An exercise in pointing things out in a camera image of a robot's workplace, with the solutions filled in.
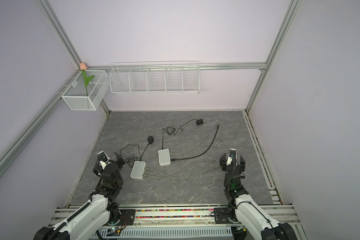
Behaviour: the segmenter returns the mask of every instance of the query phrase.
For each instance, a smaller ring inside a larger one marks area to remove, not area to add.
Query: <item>white wall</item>
[[[0,155],[75,70],[33,0],[0,1]]]
[[[101,109],[59,105],[0,179],[0,239],[33,239],[48,226],[67,203],[103,120]]]
[[[259,69],[202,70],[199,94],[108,92],[105,101],[112,111],[245,109],[260,73]]]
[[[264,62],[290,0],[51,0],[88,65]]]
[[[74,71],[33,0],[0,0],[0,154]],[[58,106],[0,179],[0,239],[33,239],[64,207],[103,120]]]
[[[265,62],[290,0],[50,2],[82,60],[109,66],[130,61]],[[258,73],[201,71],[196,96],[107,93],[105,100],[112,111],[243,109]]]
[[[250,112],[308,239],[360,239],[360,0],[305,0]]]

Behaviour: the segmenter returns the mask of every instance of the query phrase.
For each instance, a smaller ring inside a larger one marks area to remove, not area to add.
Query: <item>wire basket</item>
[[[197,62],[171,64],[111,63],[110,90],[114,94],[199,93]]]
[[[84,84],[84,77],[80,73],[62,94],[62,98],[72,110],[96,110],[109,88],[106,71],[86,70],[86,75],[94,75],[87,85],[88,95]]]

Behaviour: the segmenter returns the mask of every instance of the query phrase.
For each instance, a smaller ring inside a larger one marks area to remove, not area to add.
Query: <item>black wire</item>
[[[239,207],[239,205],[242,204],[243,202],[247,202],[247,203],[251,204],[251,205],[267,220],[267,223],[269,223],[269,224],[271,225],[272,231],[274,232],[273,226],[272,226],[272,224],[271,224],[271,221],[270,221],[268,218],[266,218],[266,217],[264,216],[264,214],[263,214],[262,212],[260,212],[260,210],[257,209],[257,207],[255,207],[251,202],[249,202],[249,201],[242,201],[242,202],[240,202],[240,203],[235,207],[235,209],[237,209],[237,208]]]
[[[95,187],[95,190],[93,190],[93,191],[96,191],[96,190],[99,188],[102,180],[103,180],[103,176],[100,176],[100,179],[99,179],[99,181],[97,182],[97,185],[96,185],[96,187]]]
[[[70,222],[73,218],[75,218],[77,215],[79,215],[84,209],[86,209],[91,203],[87,202],[84,206],[82,206],[79,210],[77,210],[75,213],[73,213],[68,219],[67,222]],[[67,225],[67,222],[63,222],[62,224],[60,224],[55,230],[53,230],[53,232],[51,233],[51,235],[48,237],[48,240],[54,240],[59,231],[65,226]]]
[[[53,232],[52,234],[48,237],[48,240],[53,240],[57,237],[60,229],[62,229],[67,223],[63,222],[62,224],[60,224]]]
[[[145,147],[143,154],[140,153],[140,146],[138,144],[128,144],[125,148],[120,150],[120,156],[122,156],[121,151],[123,151],[124,149],[126,149],[128,146],[137,146],[137,150],[139,152],[139,157],[136,157],[135,154],[132,154],[131,156],[127,157],[124,161],[128,164],[129,167],[133,167],[133,165],[131,165],[132,162],[134,161],[141,161],[141,157],[144,155],[145,150],[147,149],[148,145]]]
[[[99,230],[96,230],[96,235],[100,240],[104,240],[104,238],[101,237]]]
[[[186,124],[183,124],[183,125],[180,126],[177,130],[176,130],[176,128],[173,127],[173,126],[163,128],[163,137],[161,138],[161,139],[162,139],[162,141],[161,141],[161,149],[164,149],[164,131],[165,131],[166,133],[168,133],[169,136],[171,136],[172,134],[173,134],[173,135],[176,135],[179,130],[181,130],[181,131],[184,130],[184,129],[183,129],[183,126],[185,126]]]
[[[206,153],[206,152],[211,148],[213,142],[215,141],[216,134],[217,134],[217,131],[218,131],[218,130],[219,130],[219,124],[217,125],[217,129],[216,129],[215,135],[213,136],[213,140],[212,140],[211,144],[209,145],[209,147],[208,147],[202,154],[199,154],[199,155],[194,156],[194,157],[174,158],[174,159],[171,159],[171,161],[192,159],[192,158],[195,158],[195,157],[202,156],[204,153]]]

